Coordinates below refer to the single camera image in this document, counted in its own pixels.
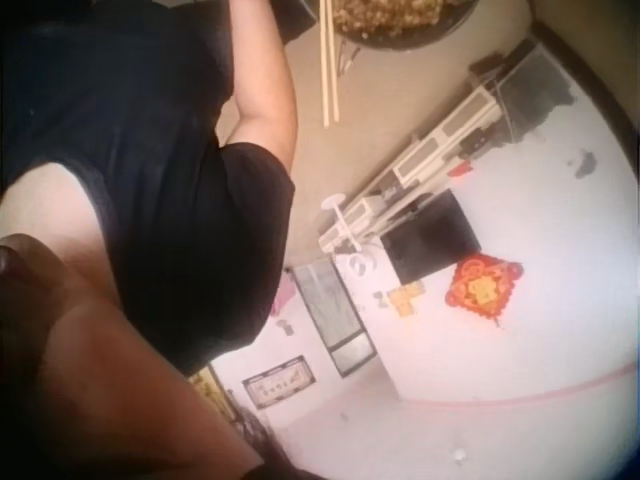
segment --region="floor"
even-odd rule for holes
[[[327,196],[355,195],[387,165],[412,130],[441,116],[459,97],[469,64],[494,52],[508,52],[526,35],[527,0],[482,0],[471,18],[441,42],[408,53],[363,51],[339,83],[342,119],[325,130],[321,116],[319,30],[287,48],[300,116],[286,264],[320,255],[318,231],[328,217]],[[218,126],[224,139],[237,113],[229,104]]]
[[[382,367],[278,432],[296,465],[332,480],[603,480],[628,459],[635,374],[513,407],[402,403]]]

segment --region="chopsticks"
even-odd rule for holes
[[[330,124],[329,118],[329,79],[331,82],[331,98],[333,106],[333,121],[340,121],[340,106],[338,101],[338,73],[336,65],[336,46],[333,25],[333,0],[320,0],[320,66],[322,70],[322,119],[324,128]]]

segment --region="black television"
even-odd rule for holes
[[[438,195],[381,240],[402,285],[480,251],[480,243],[451,190]]]

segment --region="red paper ornament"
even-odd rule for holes
[[[498,323],[498,317],[524,273],[522,265],[476,253],[460,263],[445,301]]]

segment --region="white wall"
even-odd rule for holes
[[[452,189],[485,254],[524,276],[502,329],[445,304],[452,266],[425,279],[417,314],[400,319],[372,293],[398,286],[388,258],[365,281],[343,277],[400,395],[497,401],[589,381],[637,355],[637,185],[622,151],[577,87],[518,145],[493,150]],[[596,171],[577,180],[581,150]],[[338,259],[344,269],[344,258]]]
[[[276,326],[278,319],[289,321],[294,335],[287,337]],[[257,412],[242,381],[304,355],[316,383],[305,390]],[[226,353],[211,362],[225,389],[233,390],[235,399],[250,408],[274,429],[286,427],[356,385],[370,368],[369,364],[343,379],[340,377],[299,293],[283,308],[277,318],[271,317],[255,342],[245,348]]]

